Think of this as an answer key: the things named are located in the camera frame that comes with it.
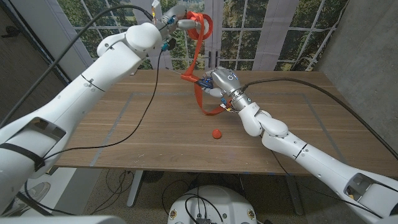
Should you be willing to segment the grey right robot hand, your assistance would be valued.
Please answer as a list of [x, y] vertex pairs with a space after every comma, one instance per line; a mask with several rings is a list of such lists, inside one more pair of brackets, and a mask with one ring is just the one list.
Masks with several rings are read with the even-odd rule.
[[201, 90], [215, 98], [222, 98], [225, 95], [236, 98], [244, 93], [236, 74], [224, 67], [216, 67], [206, 72], [203, 81], [205, 84]]

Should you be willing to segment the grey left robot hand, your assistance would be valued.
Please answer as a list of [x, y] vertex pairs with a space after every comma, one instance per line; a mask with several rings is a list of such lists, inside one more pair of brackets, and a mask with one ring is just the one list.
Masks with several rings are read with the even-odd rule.
[[160, 19], [162, 22], [161, 28], [165, 28], [169, 33], [180, 30], [192, 30], [205, 34], [209, 31], [210, 24], [206, 19], [200, 22], [196, 16], [188, 16], [188, 11], [183, 5], [176, 5], [171, 7]]

